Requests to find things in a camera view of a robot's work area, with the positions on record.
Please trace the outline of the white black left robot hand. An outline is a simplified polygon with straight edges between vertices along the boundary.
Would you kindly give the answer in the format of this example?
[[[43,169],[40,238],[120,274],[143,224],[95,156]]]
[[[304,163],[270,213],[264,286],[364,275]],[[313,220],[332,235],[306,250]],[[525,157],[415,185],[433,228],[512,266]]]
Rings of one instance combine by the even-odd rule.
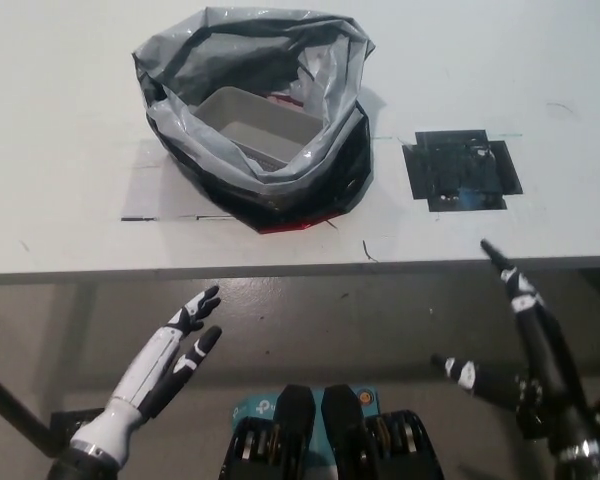
[[[204,327],[204,319],[220,304],[219,287],[214,285],[183,305],[160,327],[136,355],[116,386],[108,404],[126,405],[143,420],[157,417],[174,399],[211,352],[222,335],[210,327],[184,354],[180,344]]]

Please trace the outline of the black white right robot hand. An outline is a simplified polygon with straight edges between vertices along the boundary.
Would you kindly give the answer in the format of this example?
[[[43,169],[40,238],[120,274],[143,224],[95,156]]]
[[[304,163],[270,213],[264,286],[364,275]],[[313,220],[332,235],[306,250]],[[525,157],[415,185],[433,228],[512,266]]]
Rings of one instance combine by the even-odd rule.
[[[518,416],[528,439],[545,437],[560,462],[600,456],[600,423],[589,406],[559,322],[526,275],[492,243],[480,246],[505,286],[528,367],[506,377],[473,360],[431,356],[462,390]]]

